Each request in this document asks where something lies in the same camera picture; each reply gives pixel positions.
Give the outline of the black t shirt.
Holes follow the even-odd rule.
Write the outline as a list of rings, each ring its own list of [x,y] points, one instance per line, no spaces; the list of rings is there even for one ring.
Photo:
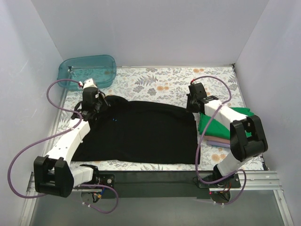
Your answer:
[[[185,108],[107,96],[72,161],[194,164],[198,146],[194,115]]]

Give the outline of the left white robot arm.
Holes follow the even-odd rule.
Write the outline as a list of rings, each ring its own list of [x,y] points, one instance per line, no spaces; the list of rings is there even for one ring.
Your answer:
[[[96,125],[100,113],[109,105],[96,85],[84,85],[78,106],[81,108],[75,108],[70,131],[62,135],[45,156],[38,156],[34,161],[35,190],[39,193],[68,197],[76,186],[85,183],[89,188],[96,188],[100,183],[97,167],[84,164],[73,171],[70,163],[84,137]]]

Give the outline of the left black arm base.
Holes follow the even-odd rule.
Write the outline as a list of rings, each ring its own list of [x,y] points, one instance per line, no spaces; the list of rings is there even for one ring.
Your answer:
[[[79,185],[79,188],[101,188],[100,185],[114,187],[115,175],[113,174],[94,174],[92,180]]]

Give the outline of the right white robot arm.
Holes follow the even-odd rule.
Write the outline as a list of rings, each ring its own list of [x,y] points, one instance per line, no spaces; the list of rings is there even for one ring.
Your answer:
[[[189,85],[187,95],[187,110],[192,113],[202,113],[225,126],[230,132],[230,153],[213,170],[213,180],[205,181],[198,171],[198,156],[200,145],[196,150],[195,168],[197,178],[203,184],[226,186],[230,176],[251,158],[261,155],[268,149],[268,143],[260,118],[257,115],[247,116],[238,113],[223,104],[217,97],[208,96],[202,83],[193,82]]]

